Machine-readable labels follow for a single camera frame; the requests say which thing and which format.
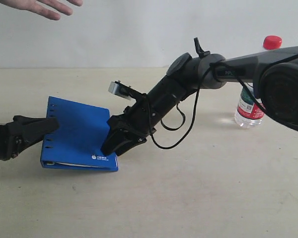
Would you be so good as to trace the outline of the person's bare hand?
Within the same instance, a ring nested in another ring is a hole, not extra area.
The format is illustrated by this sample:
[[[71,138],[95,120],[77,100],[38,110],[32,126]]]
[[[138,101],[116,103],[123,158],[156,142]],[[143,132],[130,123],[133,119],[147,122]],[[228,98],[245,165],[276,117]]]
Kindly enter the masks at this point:
[[[20,11],[28,11],[49,20],[61,19],[61,14],[71,16],[73,9],[60,0],[0,0],[0,4]]]

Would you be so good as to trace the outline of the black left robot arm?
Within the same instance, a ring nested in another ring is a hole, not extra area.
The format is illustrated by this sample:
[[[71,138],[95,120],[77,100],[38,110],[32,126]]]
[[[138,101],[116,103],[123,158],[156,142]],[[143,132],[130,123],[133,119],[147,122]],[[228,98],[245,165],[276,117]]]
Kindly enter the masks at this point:
[[[16,158],[58,128],[56,118],[14,116],[11,122],[0,124],[0,161]]]

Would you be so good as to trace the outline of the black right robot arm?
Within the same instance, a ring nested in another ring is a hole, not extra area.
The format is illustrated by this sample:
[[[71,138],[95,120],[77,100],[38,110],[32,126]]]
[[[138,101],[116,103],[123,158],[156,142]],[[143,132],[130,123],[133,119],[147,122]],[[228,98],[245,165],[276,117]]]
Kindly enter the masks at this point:
[[[105,155],[122,155],[146,142],[155,125],[179,102],[201,89],[220,89],[238,82],[250,99],[272,120],[298,131],[298,46],[270,50],[226,59],[196,48],[198,56],[179,56],[164,77],[147,93],[136,91],[119,81],[111,83],[112,94],[133,98],[135,103],[107,121],[108,134],[102,143]]]

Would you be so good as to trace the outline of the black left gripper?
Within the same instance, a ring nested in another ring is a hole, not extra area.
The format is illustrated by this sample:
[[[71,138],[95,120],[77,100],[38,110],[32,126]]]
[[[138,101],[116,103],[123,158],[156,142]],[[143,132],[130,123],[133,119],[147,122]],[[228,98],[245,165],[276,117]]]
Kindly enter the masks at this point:
[[[59,128],[56,118],[29,118],[14,116],[5,126],[4,159],[14,159],[24,150],[44,140],[46,134]]]

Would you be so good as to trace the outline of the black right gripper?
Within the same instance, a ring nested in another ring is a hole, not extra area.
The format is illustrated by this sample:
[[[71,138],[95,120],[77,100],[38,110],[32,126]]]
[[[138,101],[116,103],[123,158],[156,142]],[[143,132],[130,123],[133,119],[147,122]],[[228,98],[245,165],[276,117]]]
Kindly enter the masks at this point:
[[[141,98],[132,106],[127,106],[121,114],[112,115],[107,124],[109,132],[101,146],[103,155],[115,153],[121,156],[144,144],[146,137],[156,132],[156,98]]]

